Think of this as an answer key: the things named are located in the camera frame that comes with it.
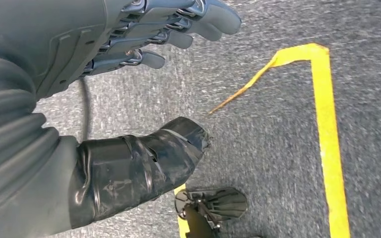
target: torn yellow tape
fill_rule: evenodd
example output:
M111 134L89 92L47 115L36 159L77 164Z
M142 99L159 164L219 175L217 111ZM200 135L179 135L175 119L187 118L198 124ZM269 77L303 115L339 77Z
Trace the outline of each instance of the torn yellow tape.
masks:
M349 238L350 227L345 200L328 48L312 43L279 50L272 60L242 89L210 111L209 114L212 114L252 87L269 68L299 60L310 60L312 64L320 156L322 159L326 201L329 208L330 236L332 238Z
M178 187L175 189L175 195L186 189L186 185L183 184L182 186ZM178 223L179 223L179 234L180 234L180 238L186 238L186 233L189 232L189 225L188 225L188 222L186 220L183 220L182 218L180 218L178 216Z

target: corrugated rubber sleeve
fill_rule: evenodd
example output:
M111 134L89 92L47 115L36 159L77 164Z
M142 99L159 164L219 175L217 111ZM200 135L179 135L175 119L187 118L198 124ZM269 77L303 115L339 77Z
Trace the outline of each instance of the corrugated rubber sleeve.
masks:
M61 138L56 129L42 128L46 118L32 113L35 105L30 77L17 65L0 59L0 238L36 237L70 229L67 185L61 186L53 178L44 182L43 178L43 171L49 176L54 172L51 168L64 164L51 160L60 150ZM75 165L76 141L64 140L71 147L66 151L72 151L65 153L71 162L65 162L70 166L66 176L61 175L68 183ZM60 193L61 199L56 199L60 207L50 211L55 204L48 193L55 191ZM33 195L37 201L31 199L34 192L38 193Z

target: robotic arm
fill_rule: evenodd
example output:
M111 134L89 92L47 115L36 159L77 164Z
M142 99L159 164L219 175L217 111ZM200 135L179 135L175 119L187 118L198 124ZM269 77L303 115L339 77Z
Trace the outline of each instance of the robotic arm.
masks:
M215 41L240 24L217 0L0 0L0 238L86 226L183 184L209 144L190 119L78 144L32 112L80 77L161 68L148 44L185 49L187 33Z

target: taped robotic leg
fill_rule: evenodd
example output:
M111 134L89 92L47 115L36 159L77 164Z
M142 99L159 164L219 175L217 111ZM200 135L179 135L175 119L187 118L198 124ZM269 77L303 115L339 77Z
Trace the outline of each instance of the taped robotic leg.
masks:
M207 147L208 133L184 117L148 136L84 141L78 148L81 169L70 186L73 228L111 217L179 187Z

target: gray robotic finger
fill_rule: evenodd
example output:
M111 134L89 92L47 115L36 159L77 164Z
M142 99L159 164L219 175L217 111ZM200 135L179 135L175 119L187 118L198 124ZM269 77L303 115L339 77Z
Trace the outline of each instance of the gray robotic finger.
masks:
M152 51L143 51L141 64L144 64L150 68L159 69L162 68L165 63L166 60L159 54Z
M178 15L192 21L212 24L224 34L236 34L242 23L240 17L226 4L218 0L196 0L186 9L179 9Z
M187 33L197 33L209 41L218 41L222 37L222 33L212 24L193 22L192 27Z
M180 49L187 49L193 43L193 37L176 31L163 31L157 36L148 39L148 43L156 45L171 44Z
M133 55L131 53L97 55L85 66L81 76L96 75L117 70L125 66L122 63L127 62L132 58Z
M134 51L127 52L127 55L131 55L132 58L128 61L122 62L121 65L124 66L137 66L144 64L150 68L159 69L162 68L165 64L165 59L157 53L152 51L143 51L137 49Z
M202 23L182 18L179 22L168 24L171 30L181 33L197 33L209 41L218 41L221 39L222 33L210 23Z

